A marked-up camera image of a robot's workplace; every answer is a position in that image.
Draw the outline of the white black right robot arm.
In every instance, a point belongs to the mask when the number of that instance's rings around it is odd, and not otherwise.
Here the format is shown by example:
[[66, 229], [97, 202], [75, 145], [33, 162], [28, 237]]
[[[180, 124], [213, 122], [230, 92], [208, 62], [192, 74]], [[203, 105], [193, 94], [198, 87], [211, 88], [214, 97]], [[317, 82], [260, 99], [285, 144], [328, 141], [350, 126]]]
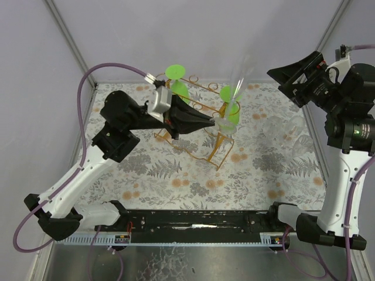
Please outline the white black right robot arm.
[[314, 103], [326, 113], [327, 144], [334, 150], [326, 196], [319, 215], [293, 204], [275, 203], [277, 218], [310, 244], [364, 250], [358, 212], [363, 178], [374, 163], [374, 67], [348, 56], [327, 65], [320, 52], [268, 71], [295, 105]]

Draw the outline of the green wine glass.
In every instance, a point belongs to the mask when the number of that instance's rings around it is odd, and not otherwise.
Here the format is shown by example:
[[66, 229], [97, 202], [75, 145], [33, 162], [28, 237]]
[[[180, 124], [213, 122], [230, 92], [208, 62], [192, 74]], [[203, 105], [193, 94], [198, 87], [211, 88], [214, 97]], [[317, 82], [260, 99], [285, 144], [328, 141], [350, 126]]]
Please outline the green wine glass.
[[165, 70], [166, 77], [173, 81], [171, 91], [178, 95], [185, 103], [190, 104], [190, 95], [187, 86], [181, 82], [185, 75], [185, 68], [180, 64], [173, 64]]
[[240, 106], [238, 103], [241, 100], [241, 95], [236, 98], [232, 106], [229, 106], [230, 103], [230, 86], [226, 85], [220, 90], [220, 98], [226, 104], [226, 107], [229, 109], [229, 121], [237, 126], [240, 121]]

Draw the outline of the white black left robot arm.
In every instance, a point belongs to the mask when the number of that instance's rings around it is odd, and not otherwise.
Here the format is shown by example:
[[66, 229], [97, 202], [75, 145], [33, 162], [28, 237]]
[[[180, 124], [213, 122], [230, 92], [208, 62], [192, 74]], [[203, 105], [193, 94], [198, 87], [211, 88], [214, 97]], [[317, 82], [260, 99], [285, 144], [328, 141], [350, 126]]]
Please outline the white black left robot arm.
[[77, 205], [80, 196], [100, 176], [121, 163], [139, 144], [132, 132], [166, 129], [173, 139], [214, 126], [214, 120], [172, 94], [166, 87], [155, 91], [155, 99], [139, 105], [127, 93], [114, 91], [100, 111], [104, 127], [83, 150], [81, 161], [42, 194], [29, 194], [24, 202], [37, 217], [43, 232], [55, 241], [77, 230], [125, 225], [126, 209], [117, 200]]

